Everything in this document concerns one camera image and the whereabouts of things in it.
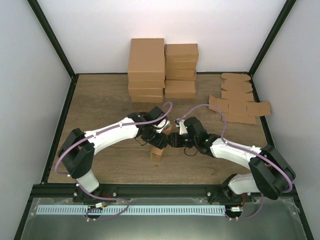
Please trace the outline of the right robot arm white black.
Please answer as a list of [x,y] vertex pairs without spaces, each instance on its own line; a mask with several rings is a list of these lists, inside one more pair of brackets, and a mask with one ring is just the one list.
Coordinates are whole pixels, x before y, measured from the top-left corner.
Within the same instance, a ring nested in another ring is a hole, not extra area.
[[276,200],[282,193],[292,190],[296,173],[274,146],[246,146],[209,134],[196,117],[176,123],[179,131],[168,137],[171,147],[195,147],[203,155],[228,160],[250,170],[248,174],[236,174],[227,181],[222,188],[225,200],[232,202],[245,193],[261,193]]

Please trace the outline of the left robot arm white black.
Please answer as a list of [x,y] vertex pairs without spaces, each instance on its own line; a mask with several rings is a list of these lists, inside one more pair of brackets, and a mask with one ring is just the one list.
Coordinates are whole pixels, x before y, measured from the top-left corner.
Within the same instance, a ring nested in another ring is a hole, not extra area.
[[116,143],[138,137],[163,149],[167,146],[164,130],[169,126],[166,114],[155,106],[149,112],[130,113],[119,122],[100,129],[83,132],[75,128],[62,144],[58,157],[67,170],[66,174],[84,189],[85,197],[97,202],[102,196],[102,189],[92,171],[94,156]]

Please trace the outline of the bottom large folded box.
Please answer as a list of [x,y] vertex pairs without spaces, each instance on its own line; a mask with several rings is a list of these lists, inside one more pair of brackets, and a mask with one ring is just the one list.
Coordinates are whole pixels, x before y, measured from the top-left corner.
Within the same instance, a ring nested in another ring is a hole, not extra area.
[[133,95],[130,98],[135,103],[162,103],[164,101],[163,95]]

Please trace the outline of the bottom small folded box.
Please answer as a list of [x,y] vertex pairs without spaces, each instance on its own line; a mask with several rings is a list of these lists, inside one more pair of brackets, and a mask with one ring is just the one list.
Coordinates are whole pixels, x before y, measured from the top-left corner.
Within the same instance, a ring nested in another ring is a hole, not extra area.
[[194,99],[196,82],[191,80],[166,80],[164,95],[167,99]]

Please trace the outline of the top large folded cardboard box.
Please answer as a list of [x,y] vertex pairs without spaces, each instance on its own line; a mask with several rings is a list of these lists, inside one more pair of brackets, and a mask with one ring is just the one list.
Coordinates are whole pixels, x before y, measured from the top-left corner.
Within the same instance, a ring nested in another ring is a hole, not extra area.
[[131,39],[127,74],[130,81],[164,81],[165,40]]

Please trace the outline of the top small folded cardboard box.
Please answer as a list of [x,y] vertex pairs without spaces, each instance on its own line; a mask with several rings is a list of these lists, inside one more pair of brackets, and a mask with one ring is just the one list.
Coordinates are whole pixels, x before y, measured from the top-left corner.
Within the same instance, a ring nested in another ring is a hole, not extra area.
[[198,62],[199,49],[197,43],[166,44],[167,62]]

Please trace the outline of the stack of flat cardboard blanks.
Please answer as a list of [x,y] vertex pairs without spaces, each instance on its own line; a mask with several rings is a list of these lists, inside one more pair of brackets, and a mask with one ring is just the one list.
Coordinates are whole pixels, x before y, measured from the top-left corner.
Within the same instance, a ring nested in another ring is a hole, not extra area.
[[254,100],[251,77],[240,73],[222,73],[224,82],[220,85],[221,97],[210,96],[209,108],[220,111],[224,119],[230,123],[256,124],[257,117],[271,115],[271,106],[268,101]]

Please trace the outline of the grey metal base plate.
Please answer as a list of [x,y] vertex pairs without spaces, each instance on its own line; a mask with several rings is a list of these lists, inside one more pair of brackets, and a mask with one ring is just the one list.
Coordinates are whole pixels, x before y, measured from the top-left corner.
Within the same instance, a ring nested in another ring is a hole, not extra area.
[[[305,240],[300,210],[293,199],[260,199],[245,204],[243,218],[209,215],[37,215],[39,205],[81,205],[71,199],[35,199],[23,240]],[[129,205],[197,206],[197,198],[136,198]]]

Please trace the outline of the black aluminium frame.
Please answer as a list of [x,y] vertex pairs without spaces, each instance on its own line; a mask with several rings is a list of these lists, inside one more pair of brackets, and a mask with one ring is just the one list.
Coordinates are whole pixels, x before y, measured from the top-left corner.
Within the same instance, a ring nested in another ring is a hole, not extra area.
[[[263,58],[265,57],[267,51],[269,50],[271,44],[273,43],[275,37],[277,36],[279,30],[284,24],[287,16],[291,12],[295,5],[294,0],[287,0],[283,5],[277,19],[275,20],[266,40],[264,41],[257,57],[255,58],[250,70],[249,75],[252,76],[258,69]],[[29,6],[34,12],[38,22],[41,24],[45,34],[51,42],[54,50],[58,54],[64,68],[67,70],[68,75],[71,78],[67,96],[62,108],[62,113],[55,131],[53,142],[50,148],[49,156],[43,171],[40,184],[35,184],[32,187],[29,199],[27,201],[25,210],[23,212],[21,221],[19,223],[18,229],[15,234],[15,239],[22,239],[23,231],[27,223],[28,213],[30,212],[31,203],[34,198],[44,198],[44,197],[70,197],[74,184],[71,183],[48,183],[49,173],[53,164],[54,155],[58,148],[58,141],[61,137],[62,129],[65,124],[67,113],[69,111],[71,101],[76,89],[76,84],[79,79],[79,74],[76,74],[72,69],[54,31],[52,30],[40,4],[36,0],[28,1]],[[139,193],[144,197],[195,197],[198,195],[204,195],[205,186],[204,185],[191,185],[191,184],[122,184],[119,185],[119,189],[124,193],[131,195]]]

